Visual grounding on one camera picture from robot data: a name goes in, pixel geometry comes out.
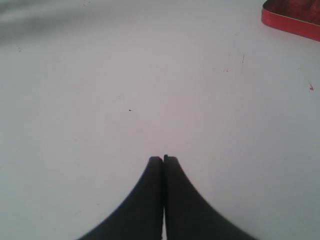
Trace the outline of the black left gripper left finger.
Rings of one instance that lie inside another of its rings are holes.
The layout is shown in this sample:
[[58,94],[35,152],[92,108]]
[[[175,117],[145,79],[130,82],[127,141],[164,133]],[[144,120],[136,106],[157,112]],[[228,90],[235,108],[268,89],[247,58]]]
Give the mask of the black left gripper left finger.
[[161,240],[163,232],[163,160],[151,157],[133,190],[82,240]]

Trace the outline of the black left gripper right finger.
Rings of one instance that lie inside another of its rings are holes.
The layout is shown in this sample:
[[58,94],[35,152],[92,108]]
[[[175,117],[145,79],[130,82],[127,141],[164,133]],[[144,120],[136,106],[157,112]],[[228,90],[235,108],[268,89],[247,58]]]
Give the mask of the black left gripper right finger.
[[163,158],[165,228],[168,240],[253,240],[199,194],[178,159]]

